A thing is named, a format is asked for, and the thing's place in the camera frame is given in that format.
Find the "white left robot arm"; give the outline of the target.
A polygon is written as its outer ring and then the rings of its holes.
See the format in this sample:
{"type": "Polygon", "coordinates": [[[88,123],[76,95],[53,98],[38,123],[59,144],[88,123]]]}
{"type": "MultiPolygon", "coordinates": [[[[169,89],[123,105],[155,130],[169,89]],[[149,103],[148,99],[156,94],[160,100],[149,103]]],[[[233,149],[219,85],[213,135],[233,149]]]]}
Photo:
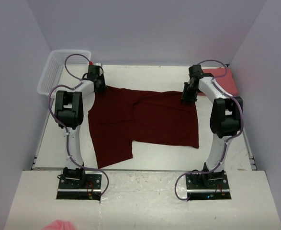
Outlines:
{"type": "Polygon", "coordinates": [[[80,151],[80,126],[84,119],[83,99],[94,92],[106,89],[104,71],[101,63],[88,66],[88,72],[75,87],[58,85],[49,93],[49,99],[54,91],[55,107],[49,106],[50,115],[62,129],[67,150],[67,163],[62,176],[67,180],[82,180],[85,178],[84,161],[80,151]]]}

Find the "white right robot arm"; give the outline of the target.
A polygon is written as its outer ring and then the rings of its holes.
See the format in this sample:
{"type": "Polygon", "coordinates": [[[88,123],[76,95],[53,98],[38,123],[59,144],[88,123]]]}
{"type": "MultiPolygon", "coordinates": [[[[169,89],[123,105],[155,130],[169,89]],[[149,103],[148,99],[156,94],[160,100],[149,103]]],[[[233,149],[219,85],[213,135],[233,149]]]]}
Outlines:
{"type": "Polygon", "coordinates": [[[223,89],[217,78],[205,73],[200,64],[189,67],[189,81],[184,83],[181,102],[192,104],[197,101],[199,92],[203,92],[212,103],[210,129],[213,142],[210,154],[204,163],[201,174],[221,172],[232,139],[242,134],[243,101],[223,89]]]}

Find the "dark red t shirt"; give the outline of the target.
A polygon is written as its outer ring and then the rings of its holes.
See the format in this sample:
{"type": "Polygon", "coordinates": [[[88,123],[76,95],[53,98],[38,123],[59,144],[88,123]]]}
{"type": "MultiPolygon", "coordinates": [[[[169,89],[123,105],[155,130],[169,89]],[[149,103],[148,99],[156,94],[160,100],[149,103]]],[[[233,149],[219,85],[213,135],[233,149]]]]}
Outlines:
{"type": "Polygon", "coordinates": [[[111,86],[95,93],[88,121],[98,167],[131,159],[133,141],[199,148],[196,105],[181,95],[111,86]]]}

